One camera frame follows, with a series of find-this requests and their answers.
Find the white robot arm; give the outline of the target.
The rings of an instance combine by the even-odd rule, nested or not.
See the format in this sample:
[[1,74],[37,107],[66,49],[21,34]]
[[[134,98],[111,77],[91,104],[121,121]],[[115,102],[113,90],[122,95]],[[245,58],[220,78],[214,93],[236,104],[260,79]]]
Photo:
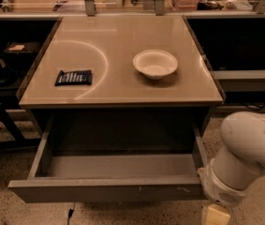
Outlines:
[[235,112],[221,124],[222,147],[198,169],[203,192],[201,225],[228,225],[229,208],[238,205],[252,183],[265,175],[265,113]]

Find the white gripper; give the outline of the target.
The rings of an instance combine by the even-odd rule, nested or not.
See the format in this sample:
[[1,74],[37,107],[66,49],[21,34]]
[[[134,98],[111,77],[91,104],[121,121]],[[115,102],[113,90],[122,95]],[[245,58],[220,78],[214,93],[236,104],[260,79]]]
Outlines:
[[244,199],[247,192],[225,185],[215,175],[213,165],[214,159],[212,158],[205,167],[197,170],[205,196],[212,203],[216,203],[202,207],[201,225],[229,225],[230,213],[224,207],[238,205]]

